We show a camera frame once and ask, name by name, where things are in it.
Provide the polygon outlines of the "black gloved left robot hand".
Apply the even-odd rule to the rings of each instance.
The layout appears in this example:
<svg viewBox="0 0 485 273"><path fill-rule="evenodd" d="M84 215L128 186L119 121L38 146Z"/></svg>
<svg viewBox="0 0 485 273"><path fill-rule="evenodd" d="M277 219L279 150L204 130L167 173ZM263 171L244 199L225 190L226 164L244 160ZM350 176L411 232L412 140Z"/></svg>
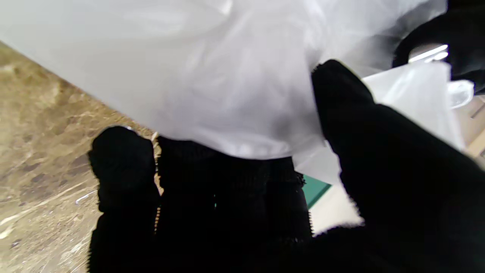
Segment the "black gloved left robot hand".
<svg viewBox="0 0 485 273"><path fill-rule="evenodd" d="M428 44L447 45L445 62L452 80L470 80L474 94L485 92L485 2L449 0L447 12L411 31L394 52L393 67L408 63L412 50Z"/></svg>

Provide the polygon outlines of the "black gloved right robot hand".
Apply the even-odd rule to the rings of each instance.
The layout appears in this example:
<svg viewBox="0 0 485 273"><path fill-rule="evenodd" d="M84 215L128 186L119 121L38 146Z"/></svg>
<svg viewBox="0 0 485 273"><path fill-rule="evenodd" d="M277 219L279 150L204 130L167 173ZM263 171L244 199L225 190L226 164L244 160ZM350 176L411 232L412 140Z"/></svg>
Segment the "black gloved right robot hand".
<svg viewBox="0 0 485 273"><path fill-rule="evenodd" d="M483 273L484 171L336 60L311 76L324 137L364 223L313 237L290 157L248 160L122 126L92 142L90 273Z"/></svg>

